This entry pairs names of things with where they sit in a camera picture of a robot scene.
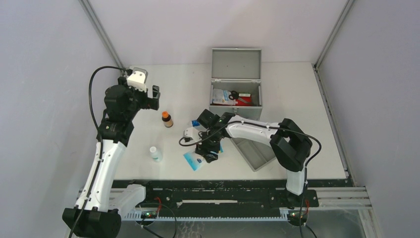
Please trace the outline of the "blue plaster packet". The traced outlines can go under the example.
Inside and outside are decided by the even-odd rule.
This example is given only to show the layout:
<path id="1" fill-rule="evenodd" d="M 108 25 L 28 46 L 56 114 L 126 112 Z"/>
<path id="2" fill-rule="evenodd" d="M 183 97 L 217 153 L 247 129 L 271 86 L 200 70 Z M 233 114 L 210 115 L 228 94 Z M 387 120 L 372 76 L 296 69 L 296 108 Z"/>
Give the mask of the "blue plaster packet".
<path id="1" fill-rule="evenodd" d="M 221 154 L 223 153 L 223 148 L 219 144 L 219 149 L 216 150 L 215 146 L 204 146 L 197 145 L 196 148 L 192 151 L 189 151 L 183 155 L 186 162 L 189 164 L 193 171 L 198 170 L 202 166 L 208 164 L 204 159 L 203 155 L 208 153 Z"/>

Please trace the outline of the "brown bottle orange cap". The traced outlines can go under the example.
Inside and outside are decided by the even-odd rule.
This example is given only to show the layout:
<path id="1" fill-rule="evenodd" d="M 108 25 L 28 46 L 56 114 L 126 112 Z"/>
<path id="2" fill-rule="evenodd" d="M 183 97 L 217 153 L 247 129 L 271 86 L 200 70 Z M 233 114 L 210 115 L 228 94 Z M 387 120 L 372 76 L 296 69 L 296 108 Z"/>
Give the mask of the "brown bottle orange cap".
<path id="1" fill-rule="evenodd" d="M 170 128 L 173 126 L 173 120 L 171 118 L 171 115 L 167 111 L 162 112 L 161 119 L 165 127 Z"/>

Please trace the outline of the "white bottle blue cap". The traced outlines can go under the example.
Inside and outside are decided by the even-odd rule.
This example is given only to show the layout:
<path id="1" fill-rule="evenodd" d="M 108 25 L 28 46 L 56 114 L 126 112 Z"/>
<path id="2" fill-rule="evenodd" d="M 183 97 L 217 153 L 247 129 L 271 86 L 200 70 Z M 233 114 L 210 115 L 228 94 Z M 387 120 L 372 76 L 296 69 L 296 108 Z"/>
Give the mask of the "white bottle blue cap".
<path id="1" fill-rule="evenodd" d="M 190 126 L 197 127 L 197 126 L 200 126 L 200 123 L 197 120 L 192 120 L 190 121 Z"/>

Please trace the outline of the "black medical scissors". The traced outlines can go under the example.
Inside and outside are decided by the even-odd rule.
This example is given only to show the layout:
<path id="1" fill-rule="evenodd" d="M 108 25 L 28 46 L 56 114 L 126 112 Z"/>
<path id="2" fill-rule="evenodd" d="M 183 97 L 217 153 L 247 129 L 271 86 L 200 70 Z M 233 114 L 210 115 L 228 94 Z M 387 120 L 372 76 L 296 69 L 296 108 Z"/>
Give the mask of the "black medical scissors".
<path id="1" fill-rule="evenodd" d="M 228 96 L 228 98 L 230 100 L 239 101 L 239 102 L 242 102 L 244 104 L 249 104 L 249 102 L 247 102 L 244 99 L 242 99 L 241 97 L 239 97 L 239 93 L 237 91 L 234 91 L 234 90 L 231 91 L 231 94 Z"/>

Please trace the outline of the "red first aid pouch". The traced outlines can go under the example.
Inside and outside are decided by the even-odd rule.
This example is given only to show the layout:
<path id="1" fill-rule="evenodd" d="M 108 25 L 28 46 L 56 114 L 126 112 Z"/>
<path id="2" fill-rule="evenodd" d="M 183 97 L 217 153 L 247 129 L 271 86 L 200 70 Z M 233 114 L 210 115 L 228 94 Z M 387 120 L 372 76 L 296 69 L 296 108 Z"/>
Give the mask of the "red first aid pouch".
<path id="1" fill-rule="evenodd" d="M 238 97 L 235 99 L 235 106 L 252 106 L 252 98 L 251 97 Z"/>

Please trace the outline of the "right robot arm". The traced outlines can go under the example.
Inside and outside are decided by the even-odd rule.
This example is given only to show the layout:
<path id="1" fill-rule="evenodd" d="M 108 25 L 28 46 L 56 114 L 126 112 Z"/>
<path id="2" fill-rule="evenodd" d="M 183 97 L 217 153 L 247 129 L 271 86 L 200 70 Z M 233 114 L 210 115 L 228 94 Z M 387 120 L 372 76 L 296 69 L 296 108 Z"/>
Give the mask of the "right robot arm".
<path id="1" fill-rule="evenodd" d="M 218 159 L 220 142 L 224 138 L 247 139 L 267 145 L 286 170 L 287 202 L 292 206 L 300 206 L 306 200 L 305 162 L 310 156 L 313 143 L 291 119 L 267 123 L 245 119 L 233 113 L 218 116 L 205 109 L 197 121 L 206 131 L 200 134 L 195 152 L 207 163 Z"/>

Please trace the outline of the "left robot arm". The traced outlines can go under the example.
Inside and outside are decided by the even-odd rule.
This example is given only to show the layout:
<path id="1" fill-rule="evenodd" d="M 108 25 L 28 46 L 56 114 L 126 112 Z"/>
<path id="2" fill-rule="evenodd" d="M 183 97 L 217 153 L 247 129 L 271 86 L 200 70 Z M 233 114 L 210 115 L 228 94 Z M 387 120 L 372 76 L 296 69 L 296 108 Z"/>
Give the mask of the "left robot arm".
<path id="1" fill-rule="evenodd" d="M 69 237 L 115 238 L 122 219 L 137 204 L 148 207 L 155 194 L 142 185 L 130 185 L 119 196 L 110 198 L 115 173 L 134 129 L 133 119 L 141 109 L 159 109 L 160 91 L 134 86 L 114 85 L 105 91 L 106 108 L 97 127 L 94 161 L 84 188 L 73 208 L 63 211 L 62 219 L 70 228 Z"/>

